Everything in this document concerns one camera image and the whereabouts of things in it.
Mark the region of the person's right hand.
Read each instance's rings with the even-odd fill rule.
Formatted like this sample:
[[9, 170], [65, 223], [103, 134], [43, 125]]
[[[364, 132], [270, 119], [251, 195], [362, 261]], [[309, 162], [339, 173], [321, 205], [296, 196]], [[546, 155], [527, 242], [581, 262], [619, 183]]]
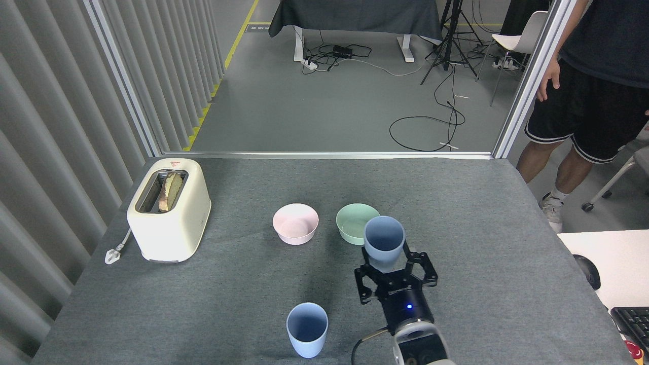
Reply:
[[551, 58], [536, 92], [536, 99], [539, 102], [543, 102], [549, 98], [549, 85], [552, 86], [552, 89], [554, 90], [558, 90], [560, 88], [559, 76], [560, 65], [558, 63], [558, 60], [556, 58]]

